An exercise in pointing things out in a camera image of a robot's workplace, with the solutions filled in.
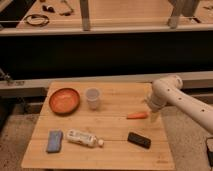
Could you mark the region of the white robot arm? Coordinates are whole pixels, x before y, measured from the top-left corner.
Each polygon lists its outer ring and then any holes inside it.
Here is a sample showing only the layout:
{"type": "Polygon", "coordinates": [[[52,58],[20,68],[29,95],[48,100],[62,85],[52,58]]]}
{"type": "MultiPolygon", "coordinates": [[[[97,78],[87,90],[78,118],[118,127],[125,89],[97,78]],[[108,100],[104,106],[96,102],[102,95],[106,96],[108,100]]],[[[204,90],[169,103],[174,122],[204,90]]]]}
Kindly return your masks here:
{"type": "Polygon", "coordinates": [[[167,103],[176,106],[201,127],[213,134],[213,107],[181,91],[183,81],[178,75],[170,75],[152,82],[152,92],[146,103],[153,113],[167,103]]]}

